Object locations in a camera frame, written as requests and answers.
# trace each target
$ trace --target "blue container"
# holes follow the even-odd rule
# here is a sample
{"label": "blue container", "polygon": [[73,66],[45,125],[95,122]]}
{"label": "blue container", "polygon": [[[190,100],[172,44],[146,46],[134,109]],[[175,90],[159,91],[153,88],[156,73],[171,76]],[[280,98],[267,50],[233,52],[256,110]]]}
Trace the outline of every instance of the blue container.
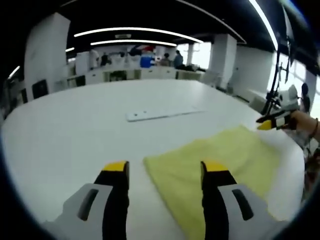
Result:
{"label": "blue container", "polygon": [[152,61],[152,57],[151,56],[141,56],[140,59],[140,67],[142,68],[150,68],[152,66],[151,61]]}

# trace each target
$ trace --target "bracelet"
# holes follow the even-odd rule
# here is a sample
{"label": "bracelet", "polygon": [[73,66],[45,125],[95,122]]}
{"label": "bracelet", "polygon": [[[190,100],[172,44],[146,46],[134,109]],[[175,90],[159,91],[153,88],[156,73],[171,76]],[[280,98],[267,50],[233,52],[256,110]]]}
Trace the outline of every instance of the bracelet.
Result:
{"label": "bracelet", "polygon": [[319,125],[318,118],[316,118],[315,120],[316,120],[316,125],[315,125],[313,132],[310,135],[310,139],[313,139],[318,131],[318,125]]}

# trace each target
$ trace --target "white table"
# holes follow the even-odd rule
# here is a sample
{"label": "white table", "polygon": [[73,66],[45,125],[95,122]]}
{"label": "white table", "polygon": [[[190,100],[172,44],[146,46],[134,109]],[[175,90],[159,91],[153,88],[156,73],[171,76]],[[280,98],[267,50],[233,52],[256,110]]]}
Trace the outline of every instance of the white table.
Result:
{"label": "white table", "polygon": [[[170,106],[207,112],[127,122],[125,113]],[[184,235],[147,175],[142,159],[210,137],[239,124],[254,130],[259,114],[198,81],[131,80],[78,87],[15,109],[2,127],[12,180],[34,217],[52,221],[64,201],[93,183],[102,167],[130,161],[129,240],[179,240]],[[268,194],[269,211],[290,219],[300,206],[304,181],[301,149],[282,131],[261,131],[281,152]]]}

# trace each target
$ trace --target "fluorescent light strip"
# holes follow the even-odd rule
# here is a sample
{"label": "fluorescent light strip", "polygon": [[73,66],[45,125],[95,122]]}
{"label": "fluorescent light strip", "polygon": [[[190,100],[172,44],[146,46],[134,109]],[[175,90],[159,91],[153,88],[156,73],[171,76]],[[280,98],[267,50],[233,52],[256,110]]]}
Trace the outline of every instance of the fluorescent light strip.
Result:
{"label": "fluorescent light strip", "polygon": [[224,21],[222,21],[220,18],[217,18],[215,15],[211,14],[210,12],[208,12],[208,11],[206,11],[206,10],[196,6],[196,5],[193,5],[193,4],[191,4],[191,3],[187,2],[187,1],[184,1],[184,0],[176,0],[176,1],[178,1],[178,2],[180,2],[182,4],[185,4],[185,5],[188,5],[188,6],[192,7],[192,8],[194,8],[194,9],[197,9],[197,10],[203,12],[204,14],[207,14],[208,16],[214,18],[219,23],[221,23],[226,28],[228,28],[231,32],[233,32],[235,35],[237,35],[245,44],[247,43],[246,40],[242,36],[240,36],[240,34],[237,33],[232,27],[230,27],[228,24],[226,24]]}
{"label": "fluorescent light strip", "polygon": [[269,35],[270,35],[271,40],[273,42],[274,48],[277,51],[278,50],[278,42],[277,42],[277,39],[276,39],[276,35],[275,35],[274,31],[272,30],[271,25],[270,25],[266,15],[265,15],[265,13],[262,11],[261,7],[256,2],[256,0],[249,0],[249,2],[252,4],[252,6],[256,10],[256,12],[259,14],[259,16],[260,16],[261,20],[263,21],[267,31],[269,32]]}
{"label": "fluorescent light strip", "polygon": [[124,40],[110,40],[110,41],[97,41],[92,42],[90,45],[99,45],[99,44],[115,44],[115,43],[145,43],[145,44],[161,44],[176,47],[177,44],[169,43],[165,41],[151,41],[151,40],[134,40],[134,39],[124,39]]}
{"label": "fluorescent light strip", "polygon": [[189,39],[192,41],[195,41],[197,43],[202,44],[204,41],[201,41],[199,39],[196,39],[191,36],[183,35],[180,33],[172,32],[172,31],[165,31],[165,30],[159,30],[159,29],[153,29],[153,28],[145,28],[145,27],[111,27],[111,28],[102,28],[102,29],[97,29],[97,30],[91,30],[91,31],[84,31],[75,34],[75,37],[87,35],[87,34],[94,34],[94,33],[100,33],[100,32],[108,32],[108,31],[148,31],[148,32],[154,32],[154,33],[162,33],[162,34],[169,34],[169,35],[174,35],[177,37]]}
{"label": "fluorescent light strip", "polygon": [[19,70],[20,66],[17,66],[13,71],[12,73],[10,73],[8,79],[12,78],[12,76]]}
{"label": "fluorescent light strip", "polygon": [[72,51],[72,50],[75,50],[75,48],[74,48],[74,47],[67,48],[67,49],[65,50],[65,52],[70,52],[70,51]]}

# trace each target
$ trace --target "yellow cloth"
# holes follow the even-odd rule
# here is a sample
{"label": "yellow cloth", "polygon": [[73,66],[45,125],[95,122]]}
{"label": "yellow cloth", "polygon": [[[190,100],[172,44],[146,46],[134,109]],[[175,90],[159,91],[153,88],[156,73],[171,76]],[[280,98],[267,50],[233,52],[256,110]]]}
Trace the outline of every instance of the yellow cloth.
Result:
{"label": "yellow cloth", "polygon": [[143,162],[162,199],[190,240],[205,239],[200,161],[225,165],[237,183],[264,198],[273,182],[280,154],[259,136],[238,126]]}

